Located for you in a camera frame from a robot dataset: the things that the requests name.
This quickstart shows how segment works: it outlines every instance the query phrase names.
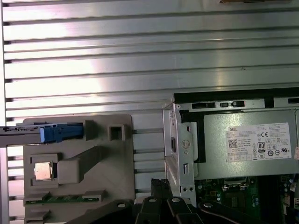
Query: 80 plus certification logo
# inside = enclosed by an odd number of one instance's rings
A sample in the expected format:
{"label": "80 plus certification logo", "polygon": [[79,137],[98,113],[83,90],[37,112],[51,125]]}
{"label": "80 plus certification logo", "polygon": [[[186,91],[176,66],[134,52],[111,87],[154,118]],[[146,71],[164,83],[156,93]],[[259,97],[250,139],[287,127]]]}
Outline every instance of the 80 plus certification logo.
{"label": "80 plus certification logo", "polygon": [[266,147],[264,142],[258,142],[257,143],[257,150],[259,153],[264,153],[266,152]]}

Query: green pcb strip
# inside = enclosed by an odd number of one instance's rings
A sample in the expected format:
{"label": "green pcb strip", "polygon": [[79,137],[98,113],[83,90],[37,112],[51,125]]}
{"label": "green pcb strip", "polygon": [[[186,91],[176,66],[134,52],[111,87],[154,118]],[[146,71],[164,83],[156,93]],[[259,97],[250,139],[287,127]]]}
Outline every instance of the green pcb strip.
{"label": "green pcb strip", "polygon": [[82,203],[97,202],[98,198],[83,198],[82,196],[48,196],[40,201],[27,201],[26,204],[47,204],[47,203]]}

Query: motherboard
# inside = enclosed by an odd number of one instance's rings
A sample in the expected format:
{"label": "motherboard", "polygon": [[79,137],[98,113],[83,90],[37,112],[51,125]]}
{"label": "motherboard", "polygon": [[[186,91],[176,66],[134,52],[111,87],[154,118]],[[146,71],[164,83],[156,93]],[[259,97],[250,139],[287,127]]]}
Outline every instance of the motherboard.
{"label": "motherboard", "polygon": [[197,198],[199,201],[219,202],[260,218],[258,185],[255,177],[200,180],[197,182]]}

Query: barcode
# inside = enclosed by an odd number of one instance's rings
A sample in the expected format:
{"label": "barcode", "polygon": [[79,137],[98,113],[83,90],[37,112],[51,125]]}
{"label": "barcode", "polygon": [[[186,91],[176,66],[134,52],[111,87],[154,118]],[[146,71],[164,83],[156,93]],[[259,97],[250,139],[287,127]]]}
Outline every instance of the barcode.
{"label": "barcode", "polygon": [[228,140],[228,147],[229,148],[238,148],[237,139]]}
{"label": "barcode", "polygon": [[228,156],[232,156],[232,155],[248,155],[248,152],[243,152],[243,153],[228,153]]}

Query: sticker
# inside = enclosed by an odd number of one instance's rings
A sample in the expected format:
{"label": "sticker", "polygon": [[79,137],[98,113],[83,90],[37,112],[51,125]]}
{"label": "sticker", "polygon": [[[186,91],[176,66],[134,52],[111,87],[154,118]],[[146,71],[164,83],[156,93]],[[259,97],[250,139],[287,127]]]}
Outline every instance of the sticker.
{"label": "sticker", "polygon": [[299,147],[295,148],[295,155],[294,155],[295,160],[299,160]]}
{"label": "sticker", "polygon": [[229,127],[226,145],[228,162],[292,157],[288,123]]}
{"label": "sticker", "polygon": [[296,190],[296,185],[297,185],[297,183],[296,183],[296,182],[293,182],[293,183],[290,185],[290,191],[295,192],[295,190]]}
{"label": "sticker", "polygon": [[189,148],[190,147],[190,142],[188,140],[183,140],[182,141],[182,147],[183,148]]}

